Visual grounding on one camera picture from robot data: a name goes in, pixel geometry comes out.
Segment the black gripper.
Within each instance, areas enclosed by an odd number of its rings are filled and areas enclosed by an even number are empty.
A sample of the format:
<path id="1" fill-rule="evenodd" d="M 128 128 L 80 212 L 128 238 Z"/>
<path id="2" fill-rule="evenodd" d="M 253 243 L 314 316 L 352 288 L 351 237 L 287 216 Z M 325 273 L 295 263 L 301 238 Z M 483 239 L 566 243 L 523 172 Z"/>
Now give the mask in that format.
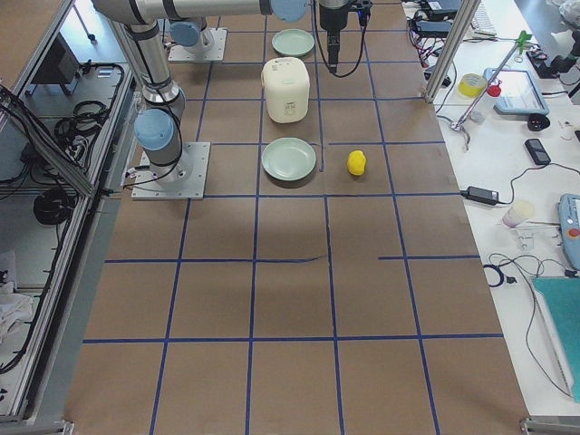
<path id="1" fill-rule="evenodd" d="M 355 5 L 351 0 L 320 0 L 318 2 L 320 25 L 327 33 L 328 70 L 335 73 L 339 63 L 341 32 L 348 22 L 348 14 Z"/>

